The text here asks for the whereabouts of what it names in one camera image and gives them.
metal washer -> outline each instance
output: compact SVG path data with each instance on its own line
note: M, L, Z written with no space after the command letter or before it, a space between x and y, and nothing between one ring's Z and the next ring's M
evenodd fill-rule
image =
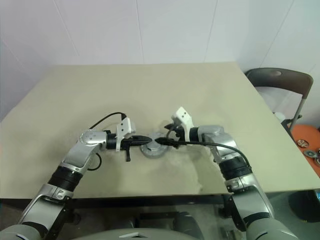
M169 146L161 145L155 141L155 139L164 137L165 135L160 132L153 132L149 134L149 138L152 139L152 142L149 142L145 145L140 146L140 150L147 158L150 159L157 159L162 157L166 151L168 150Z
M314 162L318 167L320 167L320 158L316 158Z
M303 154L312 159L315 159L318 156L318 154L312 150L305 150Z

metal disc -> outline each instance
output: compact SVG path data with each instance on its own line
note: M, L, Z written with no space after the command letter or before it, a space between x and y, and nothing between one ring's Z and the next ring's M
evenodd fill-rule
M318 156L318 154L315 151L311 151L311 150L306 150L303 152L304 155L306 155L309 158L316 158Z
M140 146L140 150L147 158L157 159L163 156L168 150L169 146L161 145L155 141L155 139L164 137L165 135L160 132L153 132L149 134L149 138L152 139L152 142L149 142L145 145Z
M317 165L318 167L320 167L320 158L319 158L319 157L317 157L317 158L314 160L314 162L315 162L315 165Z
M309 143L308 143L306 140L304 140L304 139L299 139L299 140L297 140L297 141L296 141L296 144L297 144L300 148L303 148L303 149L309 147Z

beige table surface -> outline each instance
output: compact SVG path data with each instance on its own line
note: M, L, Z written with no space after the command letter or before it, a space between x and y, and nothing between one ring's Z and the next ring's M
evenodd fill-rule
M314 173L236 63L58 66L1 123L0 197L32 198L79 134L125 112L137 134L166 132L183 106L195 126L222 125L246 154L266 192L320 187ZM119 116L98 129L115 131ZM131 150L102 154L76 198L226 193L205 147L171 149L159 159Z

floor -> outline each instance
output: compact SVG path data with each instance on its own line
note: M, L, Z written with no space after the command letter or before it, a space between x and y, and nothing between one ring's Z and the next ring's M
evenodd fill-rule
M276 218L283 222L300 240L318 240L320 222L309 223L298 219L288 205L290 192L269 196ZM191 204L176 206L153 206L135 208L91 208L78 209L81 216L79 224L66 223L58 240L70 240L96 232L112 229L123 220L132 219L141 213L189 212L197 221L205 240L240 240L245 239L238 232L231 219L218 215L219 205ZM0 230L17 222L21 210L2 205L0 213ZM172 219L143 220L140 227L170 229Z

white wall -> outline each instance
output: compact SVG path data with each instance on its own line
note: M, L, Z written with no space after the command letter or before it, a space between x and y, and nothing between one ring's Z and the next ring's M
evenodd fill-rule
M0 119L55 64L237 61L309 73L320 125L318 0L1 0Z

